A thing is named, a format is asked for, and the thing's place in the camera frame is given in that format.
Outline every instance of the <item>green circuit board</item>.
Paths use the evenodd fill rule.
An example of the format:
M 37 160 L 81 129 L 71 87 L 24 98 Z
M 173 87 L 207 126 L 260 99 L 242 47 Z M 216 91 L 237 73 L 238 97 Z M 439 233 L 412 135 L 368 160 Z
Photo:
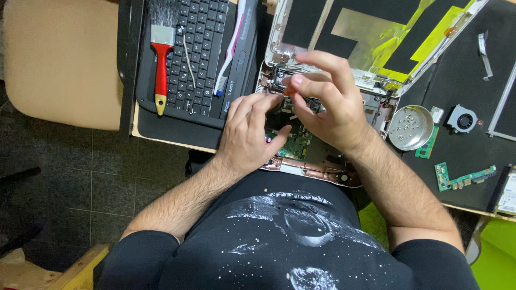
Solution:
M 432 131 L 432 136 L 428 139 L 423 146 L 416 149 L 415 157 L 420 157 L 424 159 L 429 159 L 430 154 L 432 153 L 433 144 L 436 142 L 437 132 L 439 132 L 439 126 L 434 126 Z
M 462 189 L 464 186 L 471 185 L 471 183 L 481 183 L 484 182 L 484 180 L 487 178 L 496 175 L 496 166 L 492 165 L 489 167 L 489 169 L 467 174 L 450 180 L 446 162 L 436 164 L 434 165 L 434 168 L 436 170 L 437 184 L 439 186 L 440 192 L 448 189 Z
M 278 131 L 265 132 L 265 137 L 273 139 L 277 134 Z M 279 151 L 279 157 L 304 161 L 312 136 L 311 133 L 303 135 L 289 134 L 287 142 Z

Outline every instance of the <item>paint brush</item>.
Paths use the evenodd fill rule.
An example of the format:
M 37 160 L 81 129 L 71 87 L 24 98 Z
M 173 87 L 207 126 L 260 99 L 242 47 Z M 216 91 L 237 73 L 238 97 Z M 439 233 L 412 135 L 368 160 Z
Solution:
M 169 52 L 174 51 L 175 27 L 178 24 L 181 3 L 176 0 L 150 0 L 151 45 L 156 50 L 158 63 L 154 102 L 158 115 L 163 115 L 167 103 L 167 65 Z

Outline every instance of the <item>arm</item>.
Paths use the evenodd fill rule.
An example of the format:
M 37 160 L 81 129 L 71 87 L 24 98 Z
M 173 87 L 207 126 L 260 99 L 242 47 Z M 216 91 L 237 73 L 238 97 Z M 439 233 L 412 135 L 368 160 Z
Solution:
M 296 60 L 328 72 L 298 74 L 285 80 L 290 88 L 286 93 L 293 93 L 296 115 L 312 133 L 341 150 L 356 167 L 386 221 L 391 249 L 405 241 L 428 238 L 464 252 L 448 212 L 367 123 L 362 96 L 347 60 L 317 51 L 297 54 Z M 319 98 L 327 112 L 314 114 L 300 93 Z
M 265 142 L 265 113 L 281 95 L 252 94 L 236 99 L 215 157 L 197 174 L 168 191 L 129 224 L 121 239 L 131 233 L 154 230 L 183 240 L 211 202 L 223 191 L 270 160 L 285 144 L 291 127 L 285 126 L 270 143 Z

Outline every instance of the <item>toothbrush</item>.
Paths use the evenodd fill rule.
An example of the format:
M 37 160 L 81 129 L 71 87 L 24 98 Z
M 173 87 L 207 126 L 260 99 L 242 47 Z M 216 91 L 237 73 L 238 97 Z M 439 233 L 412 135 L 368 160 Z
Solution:
M 217 77 L 217 81 L 215 82 L 217 84 L 217 87 L 216 87 L 217 89 L 213 91 L 213 94 L 219 98 L 222 96 L 222 93 L 224 92 L 224 87 L 228 81 L 228 77 L 222 76 L 222 74 L 224 73 L 224 71 L 226 71 L 229 64 L 231 63 L 231 60 L 233 60 L 233 57 L 235 56 L 236 40 L 238 38 L 238 33 L 240 32 L 240 26 L 242 25 L 242 20 L 244 19 L 244 11 L 245 10 L 246 10 L 246 0 L 239 0 L 235 30 L 233 31 L 233 36 L 231 37 L 231 42 L 229 43 L 228 50 L 226 51 L 226 59 L 224 61 L 224 64 L 222 65 L 222 68 L 220 69 L 219 76 Z

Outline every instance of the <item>black t-shirt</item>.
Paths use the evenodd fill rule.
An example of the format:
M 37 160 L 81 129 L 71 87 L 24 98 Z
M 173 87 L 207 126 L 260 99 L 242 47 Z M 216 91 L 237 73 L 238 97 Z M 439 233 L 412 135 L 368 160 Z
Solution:
M 101 289 L 479 289 L 452 245 L 411 240 L 390 254 L 360 230 L 331 183 L 256 171 L 223 193 L 179 245 L 133 233 L 105 260 Z

